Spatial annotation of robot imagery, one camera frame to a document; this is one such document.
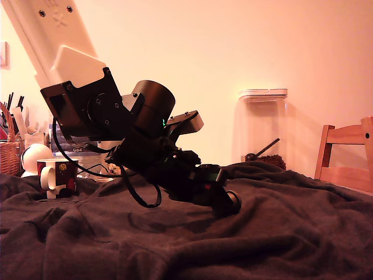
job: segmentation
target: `mug handle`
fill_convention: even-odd
[[[56,189],[56,172],[52,166],[46,166],[42,169],[40,184],[43,190],[53,191]]]

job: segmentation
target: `wicker basket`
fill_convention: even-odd
[[[19,143],[16,142],[10,112],[1,102],[0,109],[3,111],[6,122],[8,123],[8,140],[6,142],[0,142],[0,173],[18,176],[20,173],[20,162],[17,152]]]

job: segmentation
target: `cylindrical motor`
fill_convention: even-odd
[[[152,80],[141,80],[132,95],[144,95],[145,102],[135,126],[148,137],[163,136],[163,128],[175,106],[174,95],[163,85]]]

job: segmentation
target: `brown blanket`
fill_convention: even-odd
[[[47,200],[0,174],[1,279],[373,279],[373,198],[271,164],[226,167],[239,214],[138,205],[120,179]],[[147,201],[156,192],[140,176]]]

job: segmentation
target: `white ball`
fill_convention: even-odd
[[[22,166],[28,176],[37,175],[37,161],[40,159],[52,159],[50,148],[43,144],[32,144],[22,154]]]

